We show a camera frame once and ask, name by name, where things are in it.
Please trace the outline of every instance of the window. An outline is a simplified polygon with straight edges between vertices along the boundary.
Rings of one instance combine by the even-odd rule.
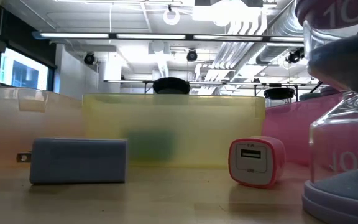
[[[48,67],[9,48],[1,56],[0,83],[46,90]]]

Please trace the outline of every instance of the gray power adapter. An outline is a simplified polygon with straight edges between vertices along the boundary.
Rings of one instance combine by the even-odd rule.
[[[36,139],[17,161],[31,161],[32,184],[125,182],[127,141]]]

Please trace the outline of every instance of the table surface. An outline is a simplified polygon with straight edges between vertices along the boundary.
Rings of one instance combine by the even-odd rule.
[[[0,167],[0,223],[321,223],[302,210],[308,177],[287,164],[265,190],[224,169],[130,167],[125,184],[31,185],[28,169]]]

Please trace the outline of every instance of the clear plastic bin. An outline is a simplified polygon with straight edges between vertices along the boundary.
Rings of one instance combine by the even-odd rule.
[[[227,167],[233,140],[260,136],[265,99],[90,94],[83,109],[87,137],[128,139],[132,165]]]
[[[0,88],[0,166],[18,166],[35,138],[83,138],[81,101],[49,91]]]

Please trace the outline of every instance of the translucent plastic container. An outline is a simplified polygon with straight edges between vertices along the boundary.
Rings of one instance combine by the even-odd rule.
[[[266,109],[262,135],[284,143],[286,161],[310,164],[310,125],[341,101],[342,95],[313,98]]]
[[[358,0],[299,0],[310,75],[343,100],[310,127],[304,209],[327,223],[358,223]]]
[[[128,139],[132,165],[227,167],[233,140],[260,136],[265,99],[85,95],[86,135]]]
[[[35,138],[84,137],[81,101],[48,91],[0,88],[0,166],[18,166]]]

